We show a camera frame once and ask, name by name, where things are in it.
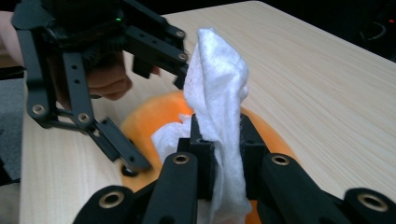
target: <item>white tissue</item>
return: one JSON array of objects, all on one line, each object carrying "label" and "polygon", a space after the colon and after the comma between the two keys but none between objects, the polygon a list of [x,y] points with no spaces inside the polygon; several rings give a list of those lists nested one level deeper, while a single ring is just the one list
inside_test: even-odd
[{"label": "white tissue", "polygon": [[[240,105],[248,96],[247,81],[248,67],[236,50],[213,29],[198,30],[184,95],[201,135],[214,142],[218,163],[212,201],[199,202],[198,223],[245,223],[251,211],[239,153]],[[176,152],[179,137],[190,137],[190,125],[184,118],[152,136],[162,161]]]}]

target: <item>wooden table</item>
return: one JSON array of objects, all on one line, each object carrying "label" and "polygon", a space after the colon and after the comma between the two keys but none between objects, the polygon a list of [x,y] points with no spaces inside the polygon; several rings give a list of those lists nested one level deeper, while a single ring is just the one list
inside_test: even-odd
[{"label": "wooden table", "polygon": [[[165,16],[187,32],[213,27],[247,61],[243,106],[272,125],[321,188],[337,197],[356,187],[396,201],[396,64],[261,2]],[[131,56],[126,55],[127,67]],[[121,100],[95,100],[98,119],[120,125],[150,96],[173,91],[173,76],[143,79]],[[120,184],[110,162],[81,133],[23,124],[21,223],[71,223],[99,189]]]}]

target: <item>light wood surface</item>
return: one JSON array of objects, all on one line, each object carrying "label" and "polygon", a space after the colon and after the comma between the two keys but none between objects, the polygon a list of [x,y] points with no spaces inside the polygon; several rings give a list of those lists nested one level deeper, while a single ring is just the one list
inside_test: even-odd
[{"label": "light wood surface", "polygon": [[[321,188],[343,197],[375,189],[396,201],[396,64],[261,2],[165,16],[187,32],[213,27],[246,60],[253,110],[283,136]],[[131,55],[126,54],[128,68]],[[117,102],[95,100],[98,119],[120,125],[153,95],[175,90],[173,76],[143,79]],[[99,189],[120,184],[110,162],[81,133],[23,124],[21,223],[71,223]]]}]

